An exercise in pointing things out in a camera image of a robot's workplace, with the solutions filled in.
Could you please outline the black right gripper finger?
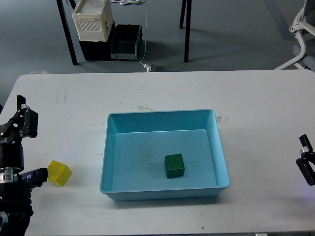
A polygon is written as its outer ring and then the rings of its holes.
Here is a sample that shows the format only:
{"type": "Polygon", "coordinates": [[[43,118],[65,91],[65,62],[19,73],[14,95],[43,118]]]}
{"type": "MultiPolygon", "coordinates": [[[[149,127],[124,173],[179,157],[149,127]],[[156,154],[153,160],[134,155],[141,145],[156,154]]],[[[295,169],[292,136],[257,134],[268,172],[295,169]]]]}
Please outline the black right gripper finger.
{"type": "Polygon", "coordinates": [[[315,171],[311,163],[315,164],[315,153],[313,151],[303,153],[301,157],[296,160],[296,164],[307,184],[313,186],[315,184],[315,171]]]}
{"type": "Polygon", "coordinates": [[[302,149],[300,150],[300,153],[306,153],[306,152],[312,152],[313,147],[308,139],[308,136],[306,134],[303,134],[299,137],[300,143],[302,145],[302,149]]]}

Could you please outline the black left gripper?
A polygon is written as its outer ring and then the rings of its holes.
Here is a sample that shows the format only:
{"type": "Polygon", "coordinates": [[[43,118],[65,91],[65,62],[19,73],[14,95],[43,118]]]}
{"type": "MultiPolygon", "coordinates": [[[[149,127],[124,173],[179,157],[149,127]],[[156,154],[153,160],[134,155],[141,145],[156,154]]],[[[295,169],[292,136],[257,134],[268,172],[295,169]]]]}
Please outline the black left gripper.
{"type": "MultiPolygon", "coordinates": [[[[22,137],[38,135],[38,113],[33,111],[22,95],[17,95],[17,112],[0,126],[0,168],[12,168],[13,172],[24,169],[22,137]]],[[[18,174],[18,181],[29,187],[41,187],[48,180],[47,168],[39,168],[18,174]]]]}

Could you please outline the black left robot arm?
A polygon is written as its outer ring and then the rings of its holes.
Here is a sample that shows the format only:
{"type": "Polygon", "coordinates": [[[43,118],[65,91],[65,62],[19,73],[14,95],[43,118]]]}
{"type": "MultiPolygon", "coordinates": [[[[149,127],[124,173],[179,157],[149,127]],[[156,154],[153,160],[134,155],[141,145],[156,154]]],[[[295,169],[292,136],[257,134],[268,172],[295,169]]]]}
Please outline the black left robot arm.
{"type": "Polygon", "coordinates": [[[31,192],[48,180],[47,168],[24,173],[23,138],[37,136],[38,113],[17,96],[17,111],[0,126],[0,234],[23,236],[33,216],[31,192]]]}

